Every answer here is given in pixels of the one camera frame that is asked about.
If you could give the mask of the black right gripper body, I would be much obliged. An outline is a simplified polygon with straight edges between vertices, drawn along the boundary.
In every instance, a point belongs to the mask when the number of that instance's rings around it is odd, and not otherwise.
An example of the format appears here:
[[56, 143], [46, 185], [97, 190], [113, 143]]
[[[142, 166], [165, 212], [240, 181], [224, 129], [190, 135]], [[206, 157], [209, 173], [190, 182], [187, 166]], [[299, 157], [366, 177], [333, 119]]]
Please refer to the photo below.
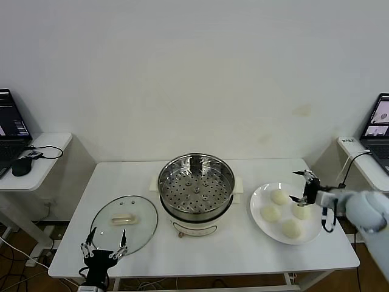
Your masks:
[[303, 192], [305, 204], [315, 204], [317, 192], [320, 190], [320, 180], [312, 178], [306, 181]]

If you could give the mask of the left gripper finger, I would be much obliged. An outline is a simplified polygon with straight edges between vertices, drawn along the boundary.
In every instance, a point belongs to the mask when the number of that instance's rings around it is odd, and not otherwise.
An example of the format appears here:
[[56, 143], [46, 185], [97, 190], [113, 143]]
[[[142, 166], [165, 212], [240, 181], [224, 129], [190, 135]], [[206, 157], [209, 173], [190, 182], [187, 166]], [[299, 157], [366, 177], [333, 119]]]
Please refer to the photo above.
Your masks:
[[126, 256], [128, 253], [128, 245], [126, 239], [126, 230], [124, 229], [122, 232], [122, 237], [120, 240], [119, 248], [115, 252], [109, 255], [110, 259], [120, 260], [122, 257]]
[[88, 234], [86, 237], [86, 240], [84, 243], [80, 244], [80, 249], [83, 254], [83, 258], [87, 259], [94, 256], [94, 246], [93, 246], [93, 238], [96, 232], [96, 227], [92, 229], [92, 231]]

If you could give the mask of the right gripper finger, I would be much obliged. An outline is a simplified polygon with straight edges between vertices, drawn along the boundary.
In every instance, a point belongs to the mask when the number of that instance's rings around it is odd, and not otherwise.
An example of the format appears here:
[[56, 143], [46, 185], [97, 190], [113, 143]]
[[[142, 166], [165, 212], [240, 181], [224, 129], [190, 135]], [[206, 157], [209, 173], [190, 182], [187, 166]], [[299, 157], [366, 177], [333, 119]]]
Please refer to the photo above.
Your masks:
[[297, 197], [295, 197], [295, 196], [292, 196], [292, 195], [290, 195], [289, 196], [290, 197], [290, 199], [293, 201], [293, 202], [295, 202], [298, 206], [300, 206], [300, 207], [305, 207], [305, 206], [307, 206], [309, 203], [306, 201], [306, 198], [305, 197], [303, 197], [303, 198], [297, 198]]
[[313, 173], [312, 170], [299, 170], [294, 172], [294, 174], [304, 177], [307, 183], [311, 183], [317, 179], [317, 176]]

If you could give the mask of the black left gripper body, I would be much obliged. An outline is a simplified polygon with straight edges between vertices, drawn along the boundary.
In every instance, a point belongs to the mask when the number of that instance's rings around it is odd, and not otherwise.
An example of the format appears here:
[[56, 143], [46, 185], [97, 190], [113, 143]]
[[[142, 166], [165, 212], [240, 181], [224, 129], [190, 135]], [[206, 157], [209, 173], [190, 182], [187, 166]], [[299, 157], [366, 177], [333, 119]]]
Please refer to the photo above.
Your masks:
[[118, 258], [114, 251], [93, 250], [83, 257], [84, 264], [88, 268], [87, 283], [108, 283], [108, 269], [116, 266]]

